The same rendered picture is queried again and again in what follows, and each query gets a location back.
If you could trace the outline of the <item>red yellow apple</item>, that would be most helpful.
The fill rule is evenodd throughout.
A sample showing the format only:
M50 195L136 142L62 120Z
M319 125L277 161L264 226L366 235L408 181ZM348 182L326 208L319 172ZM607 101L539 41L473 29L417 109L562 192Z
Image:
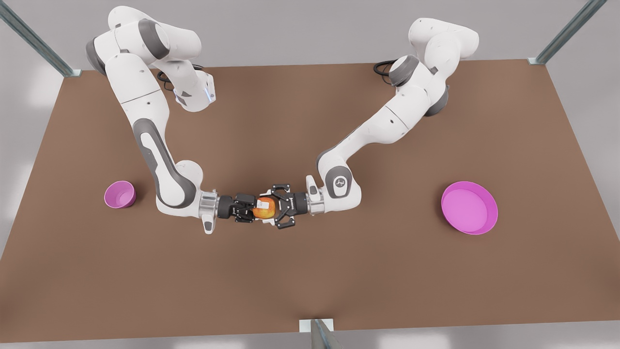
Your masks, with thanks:
M276 203L272 197L257 197L255 207L252 209L254 217L261 220L273 218L276 214Z

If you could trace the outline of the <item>small purple bowl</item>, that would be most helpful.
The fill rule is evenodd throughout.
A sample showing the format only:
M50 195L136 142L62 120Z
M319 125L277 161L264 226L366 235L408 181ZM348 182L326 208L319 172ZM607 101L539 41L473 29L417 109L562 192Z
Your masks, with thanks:
M110 208L126 208L133 205L137 198L134 186L128 181L112 183L104 193L104 203Z

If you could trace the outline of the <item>purple plate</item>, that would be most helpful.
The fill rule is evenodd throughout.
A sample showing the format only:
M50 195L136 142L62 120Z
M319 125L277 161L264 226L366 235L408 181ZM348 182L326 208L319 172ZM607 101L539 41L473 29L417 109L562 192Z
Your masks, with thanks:
M470 181L455 182L445 188L441 212L453 228L471 236L489 232L498 221L498 205L492 194Z

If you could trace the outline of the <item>silver frame post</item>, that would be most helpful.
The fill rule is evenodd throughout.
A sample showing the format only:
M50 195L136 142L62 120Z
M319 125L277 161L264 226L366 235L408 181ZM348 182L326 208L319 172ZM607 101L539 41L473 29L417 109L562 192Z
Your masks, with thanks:
M55 68L60 75L65 78L80 77L82 70L71 68L4 0L0 0L0 19Z
M527 58L529 65L546 65L560 49L607 3L607 0L587 0L558 34L536 57Z
M334 335L334 320L324 319L301 319L299 320L299 332L309 332L311 349L343 349Z

